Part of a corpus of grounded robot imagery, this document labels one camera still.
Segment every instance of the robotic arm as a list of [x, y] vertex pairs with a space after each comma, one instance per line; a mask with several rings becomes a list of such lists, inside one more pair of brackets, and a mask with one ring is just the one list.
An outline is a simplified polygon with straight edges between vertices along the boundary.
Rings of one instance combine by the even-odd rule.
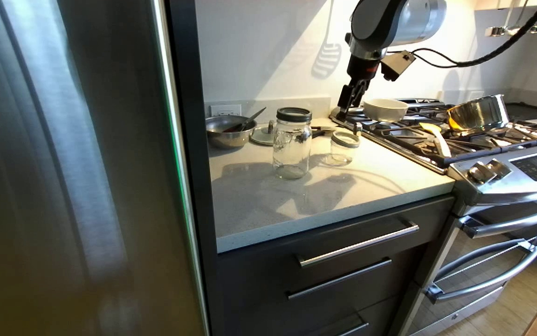
[[351, 17], [351, 47], [347, 73], [351, 83], [340, 96], [340, 111], [362, 103], [372, 79], [383, 64], [385, 79], [396, 81], [411, 66], [409, 55], [385, 55], [390, 45], [414, 43], [431, 38], [442, 25], [444, 0], [360, 0]]

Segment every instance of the stove knob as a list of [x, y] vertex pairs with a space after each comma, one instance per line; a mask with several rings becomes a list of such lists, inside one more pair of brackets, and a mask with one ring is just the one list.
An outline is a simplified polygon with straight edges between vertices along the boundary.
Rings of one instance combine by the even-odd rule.
[[497, 174], [495, 182], [500, 182], [502, 178], [511, 174], [510, 167], [502, 165], [497, 159], [493, 159], [487, 167]]
[[476, 185], [485, 185], [489, 182], [493, 182], [497, 178], [497, 174], [485, 167], [483, 163], [476, 163], [470, 170], [469, 170], [469, 180], [472, 180]]

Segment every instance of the dark cabinet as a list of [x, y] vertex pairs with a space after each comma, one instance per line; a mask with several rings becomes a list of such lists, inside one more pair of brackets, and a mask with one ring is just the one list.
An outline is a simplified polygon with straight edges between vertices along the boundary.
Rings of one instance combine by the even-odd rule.
[[437, 198], [221, 254], [224, 335], [383, 335], [452, 202]]

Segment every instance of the white countertop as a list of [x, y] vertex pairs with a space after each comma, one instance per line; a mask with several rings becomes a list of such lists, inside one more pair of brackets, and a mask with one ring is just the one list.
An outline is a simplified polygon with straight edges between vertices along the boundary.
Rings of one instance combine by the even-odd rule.
[[454, 180], [414, 165], [366, 139], [355, 161], [331, 167], [329, 139], [314, 139], [312, 170], [282, 182], [273, 150], [211, 148], [211, 182], [219, 253], [286, 238], [345, 219], [450, 195]]

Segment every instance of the stainless steel refrigerator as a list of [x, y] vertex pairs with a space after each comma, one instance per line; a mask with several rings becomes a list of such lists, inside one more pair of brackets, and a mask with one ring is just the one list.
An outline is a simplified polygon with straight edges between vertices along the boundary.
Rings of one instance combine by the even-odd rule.
[[204, 335], [159, 0], [0, 0], [0, 335]]

